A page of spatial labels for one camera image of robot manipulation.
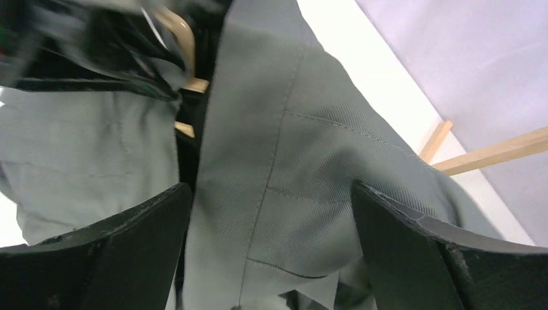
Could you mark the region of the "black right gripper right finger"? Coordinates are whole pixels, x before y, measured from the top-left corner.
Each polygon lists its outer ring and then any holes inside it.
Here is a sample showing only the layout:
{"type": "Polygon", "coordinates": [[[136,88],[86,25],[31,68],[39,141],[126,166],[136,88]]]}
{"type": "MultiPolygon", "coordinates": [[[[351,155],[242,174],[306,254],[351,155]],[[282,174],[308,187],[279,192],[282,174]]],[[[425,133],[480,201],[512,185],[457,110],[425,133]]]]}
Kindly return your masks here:
{"type": "Polygon", "coordinates": [[[482,236],[361,183],[352,210],[379,309],[546,309],[547,249],[482,236]]]}

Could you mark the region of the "grey skirt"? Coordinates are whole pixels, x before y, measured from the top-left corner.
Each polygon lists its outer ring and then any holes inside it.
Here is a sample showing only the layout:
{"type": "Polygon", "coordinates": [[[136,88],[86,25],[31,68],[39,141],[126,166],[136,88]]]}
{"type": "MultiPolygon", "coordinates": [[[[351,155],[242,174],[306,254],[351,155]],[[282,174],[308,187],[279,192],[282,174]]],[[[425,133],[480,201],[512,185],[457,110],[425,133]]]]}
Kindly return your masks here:
{"type": "MultiPolygon", "coordinates": [[[[220,31],[185,244],[167,309],[372,309],[354,180],[467,230],[499,232],[370,106],[300,1],[164,1],[220,31]]],[[[182,102],[128,92],[1,95],[1,192],[29,245],[178,182],[182,102]]]]}

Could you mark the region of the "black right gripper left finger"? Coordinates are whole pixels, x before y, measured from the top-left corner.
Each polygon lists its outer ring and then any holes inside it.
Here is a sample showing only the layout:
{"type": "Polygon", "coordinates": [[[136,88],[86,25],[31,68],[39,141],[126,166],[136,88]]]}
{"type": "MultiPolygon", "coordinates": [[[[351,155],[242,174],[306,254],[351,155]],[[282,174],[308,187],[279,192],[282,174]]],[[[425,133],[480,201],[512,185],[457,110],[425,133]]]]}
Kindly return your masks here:
{"type": "Polygon", "coordinates": [[[179,183],[40,244],[1,249],[2,309],[163,309],[192,207],[179,183]]]}

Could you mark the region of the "wooden hanger with grey skirt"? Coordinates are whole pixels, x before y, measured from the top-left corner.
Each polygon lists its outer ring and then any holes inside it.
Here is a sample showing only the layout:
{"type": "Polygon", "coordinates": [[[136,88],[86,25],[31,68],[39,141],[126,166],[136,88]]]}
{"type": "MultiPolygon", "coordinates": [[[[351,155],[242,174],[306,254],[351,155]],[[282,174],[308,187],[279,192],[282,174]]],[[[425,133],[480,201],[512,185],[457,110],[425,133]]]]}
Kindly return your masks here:
{"type": "Polygon", "coordinates": [[[185,84],[182,89],[204,94],[209,86],[209,81],[195,76],[196,39],[190,24],[168,8],[155,11],[154,20],[171,33],[167,39],[160,40],[165,48],[167,48],[169,38],[174,39],[177,44],[175,51],[178,52],[182,60],[185,72],[185,84]]]}

